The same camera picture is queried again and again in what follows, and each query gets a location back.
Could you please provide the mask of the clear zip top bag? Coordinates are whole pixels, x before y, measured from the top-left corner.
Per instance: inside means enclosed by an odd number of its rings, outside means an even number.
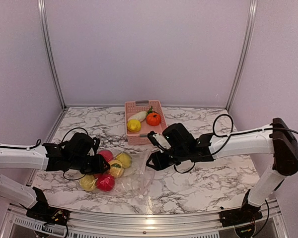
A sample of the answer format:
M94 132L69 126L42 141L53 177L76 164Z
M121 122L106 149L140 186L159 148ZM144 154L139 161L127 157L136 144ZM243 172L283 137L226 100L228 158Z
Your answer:
M119 150L110 150L114 155L114 160L118 154L125 152ZM155 170L146 166L146 161L149 158L152 149L139 152L137 154L129 154L132 157L132 165L124 170L123 175L120 178L115 178L115 186L110 192L104 192L97 187L93 193L100 192L103 194L109 194L111 196L134 196L143 197L148 193L149 187L153 182L155 176Z

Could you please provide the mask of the peach fake fruit with leaf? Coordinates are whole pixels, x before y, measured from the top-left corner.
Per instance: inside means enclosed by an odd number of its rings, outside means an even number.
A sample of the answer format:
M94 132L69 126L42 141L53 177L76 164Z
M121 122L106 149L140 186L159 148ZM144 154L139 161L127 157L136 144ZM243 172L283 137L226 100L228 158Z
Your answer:
M124 173L123 164L118 160L109 161L110 169L108 173L112 175L114 178L120 178Z

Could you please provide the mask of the yellow fake lemon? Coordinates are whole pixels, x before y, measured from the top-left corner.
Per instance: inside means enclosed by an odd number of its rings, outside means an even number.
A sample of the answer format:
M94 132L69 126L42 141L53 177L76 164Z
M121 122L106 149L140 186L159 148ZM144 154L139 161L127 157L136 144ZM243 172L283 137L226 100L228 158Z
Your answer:
M127 129L130 132L139 132L141 130L141 122L137 119L131 119L127 122Z

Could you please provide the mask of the orange fake pumpkin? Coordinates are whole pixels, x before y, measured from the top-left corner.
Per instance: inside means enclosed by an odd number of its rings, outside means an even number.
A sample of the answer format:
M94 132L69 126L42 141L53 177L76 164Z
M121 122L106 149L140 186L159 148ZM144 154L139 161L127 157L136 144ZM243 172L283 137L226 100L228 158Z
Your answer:
M147 115L146 122L150 126L158 126L161 123L160 114L153 112Z

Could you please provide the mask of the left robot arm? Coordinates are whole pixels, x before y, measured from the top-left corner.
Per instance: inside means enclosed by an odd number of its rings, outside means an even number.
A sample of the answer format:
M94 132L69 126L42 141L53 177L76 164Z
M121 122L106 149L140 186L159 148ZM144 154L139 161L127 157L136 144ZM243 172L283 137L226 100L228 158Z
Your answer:
M84 133L75 133L69 141L59 144L44 143L35 146L0 144L0 169L35 169L54 172L76 170L82 175L103 174L110 169L105 158L97 153L100 141ZM41 220L53 216L53 210L44 193L35 187L26 187L0 174L0 197L12 200L33 212Z

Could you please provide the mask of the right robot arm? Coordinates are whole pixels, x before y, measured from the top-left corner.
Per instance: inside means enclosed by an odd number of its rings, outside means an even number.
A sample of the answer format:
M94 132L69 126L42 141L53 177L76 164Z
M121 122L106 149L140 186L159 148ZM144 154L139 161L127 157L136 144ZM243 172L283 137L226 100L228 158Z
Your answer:
M288 128L281 118L268 125L227 135L215 132L193 135L181 123L167 127L162 133L147 134L159 151L148 158L146 165L156 171L176 167L184 161L212 162L217 159L250 154L272 154L273 163L259 181L247 192L244 205L236 211L236 218L247 222L255 215L265 199L280 186L283 180L298 172L298 141L296 131Z

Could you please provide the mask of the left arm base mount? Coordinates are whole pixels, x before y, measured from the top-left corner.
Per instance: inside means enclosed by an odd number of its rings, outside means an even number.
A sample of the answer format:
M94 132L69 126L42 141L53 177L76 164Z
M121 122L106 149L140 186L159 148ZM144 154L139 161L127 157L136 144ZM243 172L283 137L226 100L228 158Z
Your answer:
M26 215L47 224L67 225L70 211L50 206L42 190L36 187L32 187L32 189L36 195L35 203L31 208L26 208Z

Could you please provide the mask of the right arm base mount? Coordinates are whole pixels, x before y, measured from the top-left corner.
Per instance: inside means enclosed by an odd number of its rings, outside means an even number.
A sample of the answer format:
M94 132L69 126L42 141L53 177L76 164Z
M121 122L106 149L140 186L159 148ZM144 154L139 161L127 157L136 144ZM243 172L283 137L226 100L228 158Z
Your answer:
M263 215L259 208L236 208L230 210L222 210L219 213L219 216L220 222L223 227L251 223L263 218Z

